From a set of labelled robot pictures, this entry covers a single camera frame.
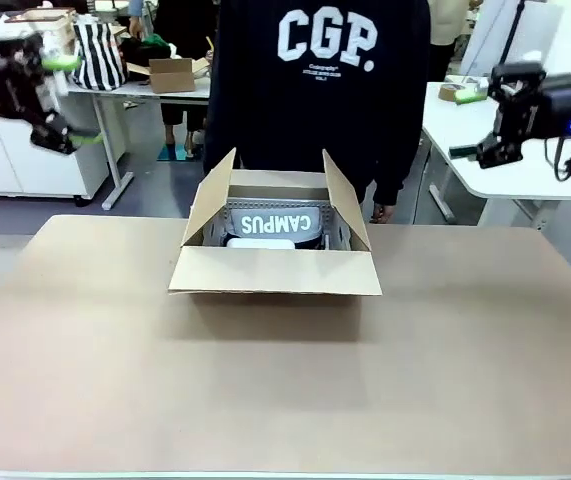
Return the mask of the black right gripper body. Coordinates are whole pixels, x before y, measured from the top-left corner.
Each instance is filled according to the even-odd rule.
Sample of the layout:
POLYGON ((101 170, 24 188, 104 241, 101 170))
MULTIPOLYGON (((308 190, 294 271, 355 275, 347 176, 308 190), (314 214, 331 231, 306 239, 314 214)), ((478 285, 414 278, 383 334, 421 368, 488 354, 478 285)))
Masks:
POLYGON ((523 85, 502 101, 504 139, 571 137, 571 75, 523 85))

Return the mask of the large brown cardboard box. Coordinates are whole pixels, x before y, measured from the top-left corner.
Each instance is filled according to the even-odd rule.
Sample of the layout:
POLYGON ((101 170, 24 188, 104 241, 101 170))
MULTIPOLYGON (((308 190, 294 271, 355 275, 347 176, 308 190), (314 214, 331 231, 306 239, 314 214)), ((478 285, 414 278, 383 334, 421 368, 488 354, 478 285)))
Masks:
POLYGON ((381 295, 355 191, 328 153, 321 173, 235 169, 234 160, 229 152, 197 188, 169 292, 381 295), (350 229, 351 249, 205 246, 203 228, 231 198, 327 200, 350 229))

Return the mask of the small open cardboard box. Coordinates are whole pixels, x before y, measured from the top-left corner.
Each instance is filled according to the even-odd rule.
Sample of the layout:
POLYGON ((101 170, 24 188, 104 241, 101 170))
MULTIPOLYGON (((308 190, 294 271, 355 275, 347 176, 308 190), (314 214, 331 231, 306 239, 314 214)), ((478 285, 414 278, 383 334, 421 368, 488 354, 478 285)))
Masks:
POLYGON ((150 59, 148 67, 131 62, 126 66, 130 73, 146 76, 154 93, 167 94, 195 91, 196 75, 206 72, 210 64, 206 58, 179 58, 150 59))

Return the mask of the black white striped bag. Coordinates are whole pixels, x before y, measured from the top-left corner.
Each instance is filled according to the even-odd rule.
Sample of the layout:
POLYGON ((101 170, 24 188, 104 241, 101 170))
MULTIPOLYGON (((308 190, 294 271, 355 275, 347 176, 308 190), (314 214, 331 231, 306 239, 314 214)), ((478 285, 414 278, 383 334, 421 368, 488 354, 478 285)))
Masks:
POLYGON ((113 91, 127 80, 115 36, 105 23, 76 23, 75 53, 80 58, 72 79, 76 85, 92 91, 113 91))

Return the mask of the white plastic basket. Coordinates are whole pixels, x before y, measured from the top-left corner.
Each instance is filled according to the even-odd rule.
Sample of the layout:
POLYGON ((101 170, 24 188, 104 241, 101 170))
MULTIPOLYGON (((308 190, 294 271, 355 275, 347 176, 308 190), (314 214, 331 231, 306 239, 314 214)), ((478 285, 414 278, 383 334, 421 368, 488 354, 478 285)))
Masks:
POLYGON ((30 8, 8 17, 3 32, 14 37, 37 33, 47 53, 71 55, 76 44, 75 17, 74 8, 30 8))

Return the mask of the black tripod stand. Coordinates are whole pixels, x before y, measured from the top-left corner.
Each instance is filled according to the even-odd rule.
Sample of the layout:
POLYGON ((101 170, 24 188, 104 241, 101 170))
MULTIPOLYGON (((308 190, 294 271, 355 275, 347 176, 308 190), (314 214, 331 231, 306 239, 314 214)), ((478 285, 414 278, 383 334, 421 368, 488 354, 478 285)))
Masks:
POLYGON ((504 45, 504 49, 502 51, 499 63, 500 64, 504 64, 509 56, 512 44, 514 42, 518 27, 519 27, 519 23, 521 21, 521 17, 523 14, 523 11, 525 9, 525 3, 526 0, 519 0, 516 6, 516 10, 515 10, 515 14, 514 14, 514 18, 504 45))

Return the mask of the white board panel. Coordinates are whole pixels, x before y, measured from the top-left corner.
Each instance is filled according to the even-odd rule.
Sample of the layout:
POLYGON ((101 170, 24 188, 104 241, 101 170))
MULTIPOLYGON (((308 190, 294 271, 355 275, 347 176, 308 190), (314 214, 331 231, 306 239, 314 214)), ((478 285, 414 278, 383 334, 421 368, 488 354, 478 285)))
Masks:
MULTIPOLYGON (((462 58, 461 76, 487 76, 499 63, 519 0, 484 0, 462 58)), ((558 29, 563 7, 554 2, 526 0, 506 63, 544 62, 558 29)))

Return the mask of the brown packing tape roll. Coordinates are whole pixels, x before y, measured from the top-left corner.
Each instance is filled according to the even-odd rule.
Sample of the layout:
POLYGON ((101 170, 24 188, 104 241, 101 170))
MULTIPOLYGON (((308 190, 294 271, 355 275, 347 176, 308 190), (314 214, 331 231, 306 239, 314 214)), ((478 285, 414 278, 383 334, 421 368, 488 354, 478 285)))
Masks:
POLYGON ((462 84, 456 83, 443 83, 438 92, 440 100, 462 104, 463 101, 473 92, 472 89, 467 88, 462 84))

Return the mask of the black fabric bag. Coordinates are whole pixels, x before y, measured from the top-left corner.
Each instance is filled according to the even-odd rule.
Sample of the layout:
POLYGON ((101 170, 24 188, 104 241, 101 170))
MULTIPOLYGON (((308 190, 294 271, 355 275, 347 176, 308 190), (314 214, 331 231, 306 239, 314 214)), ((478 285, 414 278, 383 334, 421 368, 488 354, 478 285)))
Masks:
POLYGON ((170 44, 157 34, 152 34, 143 40, 124 38, 120 43, 120 51, 127 63, 141 67, 147 67, 150 60, 171 57, 170 44))

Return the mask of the white table with metal legs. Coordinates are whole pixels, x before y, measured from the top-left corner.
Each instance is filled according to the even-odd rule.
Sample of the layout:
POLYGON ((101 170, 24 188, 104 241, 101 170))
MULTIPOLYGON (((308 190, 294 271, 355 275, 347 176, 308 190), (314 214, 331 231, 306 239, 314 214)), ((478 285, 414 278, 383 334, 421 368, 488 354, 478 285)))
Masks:
POLYGON ((196 89, 189 92, 156 94, 149 85, 128 82, 122 87, 111 91, 93 91, 70 84, 70 94, 88 95, 92 101, 98 125, 101 132, 102 145, 106 154, 107 165, 113 181, 113 189, 104 199, 101 207, 104 211, 111 210, 118 202, 134 179, 132 171, 121 174, 118 168, 118 159, 113 154, 112 134, 108 130, 104 104, 107 100, 132 101, 134 103, 167 103, 186 106, 206 106, 209 100, 210 78, 208 76, 195 80, 196 89))

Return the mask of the bystander in beige top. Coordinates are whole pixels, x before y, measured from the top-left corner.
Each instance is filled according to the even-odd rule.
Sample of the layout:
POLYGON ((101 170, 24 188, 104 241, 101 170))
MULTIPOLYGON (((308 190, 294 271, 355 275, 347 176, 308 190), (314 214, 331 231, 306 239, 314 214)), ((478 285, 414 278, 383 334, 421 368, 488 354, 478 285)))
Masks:
POLYGON ((429 82, 442 82, 466 25, 470 0, 428 0, 431 20, 429 82))

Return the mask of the teal floor mat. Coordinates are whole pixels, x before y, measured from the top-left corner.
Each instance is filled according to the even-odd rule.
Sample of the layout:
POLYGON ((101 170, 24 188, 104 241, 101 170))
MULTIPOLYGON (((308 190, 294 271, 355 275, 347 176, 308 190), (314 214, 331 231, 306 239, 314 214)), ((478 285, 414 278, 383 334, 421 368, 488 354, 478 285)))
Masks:
POLYGON ((197 162, 201 159, 203 146, 196 145, 188 153, 183 144, 165 145, 158 154, 159 162, 197 162))

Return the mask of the bystander in black clothes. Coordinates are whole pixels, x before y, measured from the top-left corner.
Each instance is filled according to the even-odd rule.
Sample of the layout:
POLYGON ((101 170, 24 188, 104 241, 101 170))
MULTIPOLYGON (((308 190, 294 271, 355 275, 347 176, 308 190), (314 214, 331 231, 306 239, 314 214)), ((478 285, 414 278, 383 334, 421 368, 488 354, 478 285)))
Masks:
MULTIPOLYGON (((211 64, 217 15, 218 7, 213 0, 158 0, 154 32, 173 44, 180 57, 192 60, 205 58, 211 64)), ((176 149, 174 127, 183 122, 184 114, 187 114, 184 149, 186 156, 192 157, 194 134, 204 128, 207 108, 189 106, 184 111, 176 104, 161 105, 165 143, 171 156, 176 149)))

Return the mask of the person in black sweatshirt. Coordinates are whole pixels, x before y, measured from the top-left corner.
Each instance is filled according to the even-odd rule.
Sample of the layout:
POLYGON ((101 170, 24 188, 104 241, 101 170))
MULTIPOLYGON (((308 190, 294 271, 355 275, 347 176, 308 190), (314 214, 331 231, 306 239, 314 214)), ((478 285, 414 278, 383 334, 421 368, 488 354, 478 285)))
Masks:
POLYGON ((357 189, 372 129, 423 122, 427 0, 221 0, 203 166, 319 172, 357 189))

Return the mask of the grey campus print bag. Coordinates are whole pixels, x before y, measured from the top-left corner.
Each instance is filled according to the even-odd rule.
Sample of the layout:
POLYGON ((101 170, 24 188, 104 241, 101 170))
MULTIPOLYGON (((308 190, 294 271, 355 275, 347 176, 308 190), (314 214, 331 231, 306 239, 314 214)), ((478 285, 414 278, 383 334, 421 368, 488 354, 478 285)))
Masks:
POLYGON ((205 246, 249 238, 289 240, 298 249, 351 249, 350 229, 327 200, 231 198, 203 235, 205 246))

